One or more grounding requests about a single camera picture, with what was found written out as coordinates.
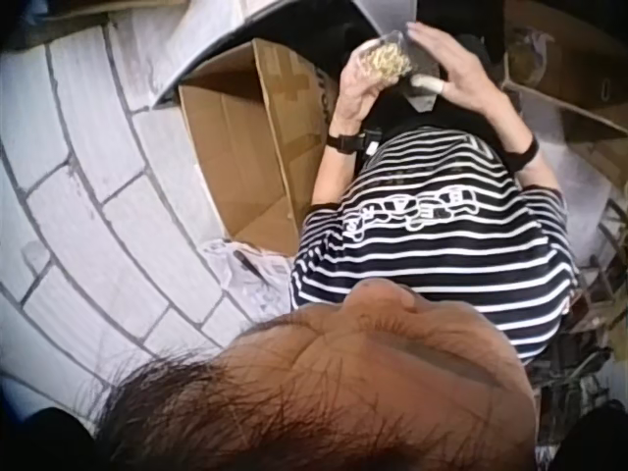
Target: nose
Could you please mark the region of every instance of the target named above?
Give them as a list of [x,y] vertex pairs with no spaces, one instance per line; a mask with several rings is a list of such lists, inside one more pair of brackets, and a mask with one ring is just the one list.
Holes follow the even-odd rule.
[[424,309],[432,303],[425,297],[412,291],[407,286],[398,285],[390,280],[372,278],[363,280],[351,290],[344,299],[345,306],[371,305],[373,303],[400,304],[405,309]]

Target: black and white striped shirt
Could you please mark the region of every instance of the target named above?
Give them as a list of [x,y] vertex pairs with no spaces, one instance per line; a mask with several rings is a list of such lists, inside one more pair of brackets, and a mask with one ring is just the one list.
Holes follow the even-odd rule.
[[341,202],[313,207],[290,278],[292,307],[338,303],[386,278],[476,307],[527,361],[547,346],[576,287],[562,196],[520,189],[462,131],[422,128],[383,145]]

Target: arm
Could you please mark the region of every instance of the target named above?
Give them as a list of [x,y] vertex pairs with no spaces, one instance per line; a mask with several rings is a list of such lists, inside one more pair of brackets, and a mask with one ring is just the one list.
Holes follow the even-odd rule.
[[[396,80],[385,81],[381,77],[369,76],[360,65],[359,53],[377,42],[377,39],[367,41],[353,51],[340,74],[340,93],[329,129],[333,137],[360,133],[362,122],[382,90],[396,83]],[[340,202],[353,181],[354,170],[355,154],[342,154],[326,146],[314,183],[312,204]]]
[[[508,97],[489,79],[475,54],[467,51],[446,32],[420,23],[408,24],[409,36],[423,46],[447,70],[445,99],[483,115],[497,132],[508,152],[522,154],[534,138]],[[539,152],[515,178],[521,186],[538,185],[559,189],[553,170]]]

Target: wristwatch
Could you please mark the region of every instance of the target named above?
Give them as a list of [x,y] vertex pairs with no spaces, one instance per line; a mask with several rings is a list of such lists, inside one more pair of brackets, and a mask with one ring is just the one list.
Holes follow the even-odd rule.
[[357,135],[327,136],[327,145],[334,147],[341,154],[351,155],[364,151],[366,155],[374,155],[382,140],[382,132],[379,130],[364,130]]

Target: black wristband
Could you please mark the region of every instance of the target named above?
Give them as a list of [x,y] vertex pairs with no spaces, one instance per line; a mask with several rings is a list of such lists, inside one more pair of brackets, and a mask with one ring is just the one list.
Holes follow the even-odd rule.
[[528,150],[526,150],[523,154],[517,154],[516,152],[504,152],[501,160],[503,161],[503,165],[505,165],[506,169],[508,169],[508,172],[514,175],[528,165],[530,161],[537,156],[539,150],[539,142],[534,136],[532,136],[532,143],[530,144],[530,147],[528,147]]

